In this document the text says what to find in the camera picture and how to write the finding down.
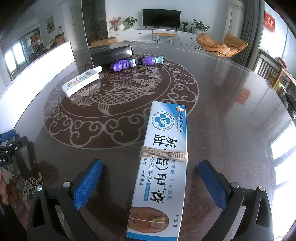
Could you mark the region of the person's left hand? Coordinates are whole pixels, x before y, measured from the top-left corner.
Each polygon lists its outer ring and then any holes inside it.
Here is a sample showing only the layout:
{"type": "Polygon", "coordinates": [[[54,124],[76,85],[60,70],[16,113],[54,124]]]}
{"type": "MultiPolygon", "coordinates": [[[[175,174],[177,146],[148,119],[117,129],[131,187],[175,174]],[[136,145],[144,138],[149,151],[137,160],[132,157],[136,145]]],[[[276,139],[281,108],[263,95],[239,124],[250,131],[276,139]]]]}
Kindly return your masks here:
{"type": "Polygon", "coordinates": [[[7,192],[7,187],[6,187],[6,182],[4,180],[4,177],[6,177],[6,174],[1,168],[1,199],[3,204],[9,205],[8,192],[7,192]]]}

